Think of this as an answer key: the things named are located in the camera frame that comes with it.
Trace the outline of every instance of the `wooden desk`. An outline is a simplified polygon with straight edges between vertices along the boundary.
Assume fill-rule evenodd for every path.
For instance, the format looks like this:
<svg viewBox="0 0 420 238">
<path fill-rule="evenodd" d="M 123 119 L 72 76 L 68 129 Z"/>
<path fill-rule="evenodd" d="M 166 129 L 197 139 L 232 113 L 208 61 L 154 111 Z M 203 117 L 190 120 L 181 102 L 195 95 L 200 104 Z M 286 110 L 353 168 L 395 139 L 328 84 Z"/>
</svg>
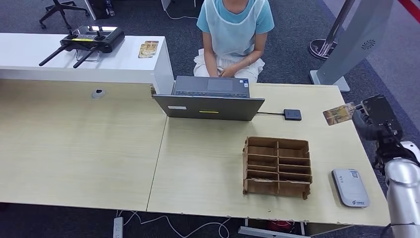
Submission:
<svg viewBox="0 0 420 238">
<path fill-rule="evenodd" d="M 145 211 L 165 121 L 148 84 L 0 80 L 0 201 Z"/>
<path fill-rule="evenodd" d="M 147 211 L 311 223 L 386 226 L 388 206 L 354 125 L 328 126 L 322 111 L 344 103 L 335 86 L 254 84 L 266 98 L 261 112 L 300 109 L 302 121 L 256 115 L 252 122 L 167 120 Z M 308 200 L 242 194 L 242 148 L 247 136 L 309 141 L 313 184 Z M 371 205 L 346 208 L 331 178 L 334 168 L 360 172 Z"/>
</svg>

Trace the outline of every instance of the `id card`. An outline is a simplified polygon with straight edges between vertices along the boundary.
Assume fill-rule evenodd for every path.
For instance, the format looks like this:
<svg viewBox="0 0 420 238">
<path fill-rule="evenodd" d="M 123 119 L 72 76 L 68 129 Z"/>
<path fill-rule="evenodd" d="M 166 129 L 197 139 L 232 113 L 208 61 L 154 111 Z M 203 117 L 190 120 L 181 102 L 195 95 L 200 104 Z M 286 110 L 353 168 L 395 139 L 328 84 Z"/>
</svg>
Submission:
<svg viewBox="0 0 420 238">
<path fill-rule="evenodd" d="M 140 46 L 139 58 L 152 58 L 156 54 L 159 41 L 145 41 Z"/>
<path fill-rule="evenodd" d="M 328 125 L 335 125 L 352 119 L 356 107 L 353 102 L 323 112 Z"/>
</svg>

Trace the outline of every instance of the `metal bar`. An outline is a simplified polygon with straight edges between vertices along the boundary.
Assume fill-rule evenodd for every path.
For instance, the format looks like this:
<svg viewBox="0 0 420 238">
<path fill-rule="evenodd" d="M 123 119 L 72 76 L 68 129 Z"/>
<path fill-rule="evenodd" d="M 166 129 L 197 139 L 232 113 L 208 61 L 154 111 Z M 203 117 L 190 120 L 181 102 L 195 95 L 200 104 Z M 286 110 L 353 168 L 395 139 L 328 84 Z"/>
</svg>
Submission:
<svg viewBox="0 0 420 238">
<path fill-rule="evenodd" d="M 334 25 L 332 25 L 331 31 L 329 32 L 327 39 L 319 50 L 320 56 L 325 56 L 328 54 L 329 49 L 331 48 L 335 37 L 337 36 L 338 29 L 343 25 L 344 20 L 349 14 L 350 9 L 352 8 L 355 0 L 346 0 L 343 4 L 343 7 L 340 10 L 340 13 L 335 19 Z"/>
</svg>

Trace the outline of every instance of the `light blue t-shirt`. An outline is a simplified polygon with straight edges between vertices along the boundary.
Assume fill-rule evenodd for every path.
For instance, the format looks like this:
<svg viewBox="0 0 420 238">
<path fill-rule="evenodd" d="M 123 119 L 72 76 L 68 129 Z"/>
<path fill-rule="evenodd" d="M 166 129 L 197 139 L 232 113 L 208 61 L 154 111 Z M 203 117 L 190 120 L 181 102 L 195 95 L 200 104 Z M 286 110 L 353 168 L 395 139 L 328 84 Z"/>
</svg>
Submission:
<svg viewBox="0 0 420 238">
<path fill-rule="evenodd" d="M 248 0 L 247 7 L 239 14 L 234 14 L 228 11 L 224 5 L 223 0 L 214 0 L 217 12 L 220 16 L 232 23 L 239 23 L 245 19 L 248 13 L 251 10 L 252 5 L 254 4 L 255 0 Z M 206 19 L 206 10 L 204 9 L 204 5 L 201 7 L 200 15 L 198 17 L 197 26 L 200 30 L 210 33 L 209 25 L 207 24 Z M 262 34 L 271 31 L 274 28 L 274 21 L 273 16 L 271 14 L 270 4 L 268 1 L 265 1 L 264 6 L 262 7 L 261 13 L 257 18 L 257 27 L 255 28 L 256 34 Z"/>
</svg>

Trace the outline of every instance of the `cardboard organizer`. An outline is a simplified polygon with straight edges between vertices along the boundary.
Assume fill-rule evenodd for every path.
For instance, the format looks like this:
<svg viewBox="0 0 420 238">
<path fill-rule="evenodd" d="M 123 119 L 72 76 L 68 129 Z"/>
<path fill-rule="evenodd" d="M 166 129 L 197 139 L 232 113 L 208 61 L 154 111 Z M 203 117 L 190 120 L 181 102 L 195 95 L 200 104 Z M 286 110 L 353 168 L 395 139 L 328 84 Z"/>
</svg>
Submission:
<svg viewBox="0 0 420 238">
<path fill-rule="evenodd" d="M 243 149 L 243 193 L 307 199 L 312 183 L 309 144 L 304 140 L 250 136 Z"/>
</svg>

